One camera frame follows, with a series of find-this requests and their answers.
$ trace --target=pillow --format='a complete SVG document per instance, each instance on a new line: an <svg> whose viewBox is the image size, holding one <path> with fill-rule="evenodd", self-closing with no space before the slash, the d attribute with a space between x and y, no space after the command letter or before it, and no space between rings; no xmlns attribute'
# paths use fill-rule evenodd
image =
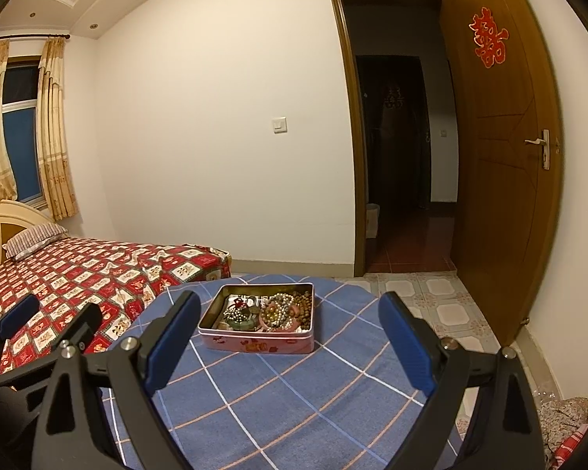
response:
<svg viewBox="0 0 588 470"><path fill-rule="evenodd" d="M24 249L22 252L18 252L14 257L13 261L20 261L21 259L28 258L31 254L35 254L39 249L45 248L48 244L56 242L57 240L61 240L66 238L66 233L61 233L61 235L53 235L48 237L47 239L38 242L37 244L33 244L28 249Z"/></svg>
<svg viewBox="0 0 588 470"><path fill-rule="evenodd" d="M67 230L63 226L59 226L53 222L38 224L27 230L20 231L17 235L11 237L2 248L7 252L7 258L13 258L36 244L40 244L46 239L57 235L67 236Z"/></svg>

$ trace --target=trash can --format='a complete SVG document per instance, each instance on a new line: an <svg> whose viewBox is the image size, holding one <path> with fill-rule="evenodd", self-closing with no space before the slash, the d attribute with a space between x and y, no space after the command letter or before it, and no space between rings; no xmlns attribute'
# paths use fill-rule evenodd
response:
<svg viewBox="0 0 588 470"><path fill-rule="evenodd" d="M379 205L368 203L366 205L366 238L377 238L379 230Z"/></svg>

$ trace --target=wooden headboard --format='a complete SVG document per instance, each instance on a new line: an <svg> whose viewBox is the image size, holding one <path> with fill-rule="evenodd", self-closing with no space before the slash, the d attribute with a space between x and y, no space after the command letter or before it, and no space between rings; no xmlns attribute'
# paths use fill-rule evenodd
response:
<svg viewBox="0 0 588 470"><path fill-rule="evenodd" d="M4 200L0 202L0 263L6 259L3 244L20 231L52 222L43 213L23 203Z"/></svg>

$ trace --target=blue rubber pad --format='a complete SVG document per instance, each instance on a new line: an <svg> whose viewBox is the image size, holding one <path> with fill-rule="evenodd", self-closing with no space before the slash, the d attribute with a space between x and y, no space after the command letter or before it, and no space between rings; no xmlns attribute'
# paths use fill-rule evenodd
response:
<svg viewBox="0 0 588 470"><path fill-rule="evenodd" d="M379 299L379 320L412 387L429 397L436 390L431 357L387 293Z"/></svg>
<svg viewBox="0 0 588 470"><path fill-rule="evenodd" d="M192 292L150 353L143 385L151 397L167 385L200 318L201 298Z"/></svg>
<svg viewBox="0 0 588 470"><path fill-rule="evenodd" d="M39 300L29 293L0 320L0 339L11 339L39 311Z"/></svg>

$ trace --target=screw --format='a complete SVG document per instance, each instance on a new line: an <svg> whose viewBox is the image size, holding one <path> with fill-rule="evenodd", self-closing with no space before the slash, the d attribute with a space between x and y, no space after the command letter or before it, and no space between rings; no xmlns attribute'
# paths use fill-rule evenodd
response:
<svg viewBox="0 0 588 470"><path fill-rule="evenodd" d="M501 353L505 358L516 358L516 350L510 347L504 347L501 350Z"/></svg>
<svg viewBox="0 0 588 470"><path fill-rule="evenodd" d="M442 338L440 342L445 350L457 350L459 348L459 343L453 338Z"/></svg>
<svg viewBox="0 0 588 470"><path fill-rule="evenodd" d="M75 347L66 347L61 350L61 356L63 358L72 358L76 355L76 348Z"/></svg>
<svg viewBox="0 0 588 470"><path fill-rule="evenodd" d="M120 342L120 348L125 351L133 350L137 346L137 339L128 337Z"/></svg>

